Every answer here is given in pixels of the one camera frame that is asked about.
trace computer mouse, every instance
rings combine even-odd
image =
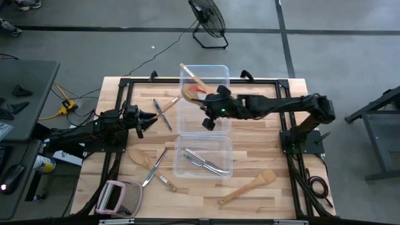
[[[18,187],[19,180],[24,174],[25,166],[15,164],[10,166],[0,179],[0,192],[12,194]]]

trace red object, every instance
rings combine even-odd
[[[198,92],[207,94],[207,92],[206,92],[205,90],[200,89],[199,86],[197,86],[197,85],[195,85],[195,84],[191,84],[191,85],[190,85],[190,88],[191,88],[192,90],[194,90],[194,91],[198,91]]]

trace electric fan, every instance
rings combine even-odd
[[[225,38],[225,22],[224,18],[219,12],[218,7],[215,5],[213,0],[189,0],[189,5],[191,6],[194,15],[196,16],[199,23],[193,31],[193,38],[201,45],[201,47],[206,49],[225,49],[228,46],[228,41]],[[214,38],[224,38],[225,46],[212,46],[207,47],[203,45],[199,39],[196,37],[196,32],[199,26],[202,26],[207,33],[209,33]]]

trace clear plastic container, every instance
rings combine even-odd
[[[185,149],[190,149],[206,162],[201,162]],[[179,136],[175,141],[175,150],[174,174],[179,178],[227,179],[232,176],[232,141],[228,137]],[[210,165],[223,172],[210,170]]]
[[[186,67],[208,86],[218,87],[219,85],[229,86],[229,69],[223,65],[186,65]],[[181,68],[181,79],[179,88],[187,83],[196,83],[192,77]],[[205,99],[206,94],[198,93],[200,99]],[[215,127],[212,131],[207,130],[203,125],[206,113],[198,105],[190,103],[185,99],[178,102],[177,127],[182,135],[225,135],[231,131],[231,122],[226,118],[215,120]]]

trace yellow cable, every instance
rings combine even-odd
[[[56,87],[60,90],[61,94],[65,97],[65,99],[69,100],[67,95],[64,93],[64,91],[56,84]]]
[[[53,115],[53,116],[49,116],[49,117],[44,117],[44,118],[39,118],[39,120],[47,120],[47,119],[52,119],[52,118],[55,118],[56,116],[59,116],[60,114],[59,113],[57,113],[57,114],[55,114],[55,115]]]

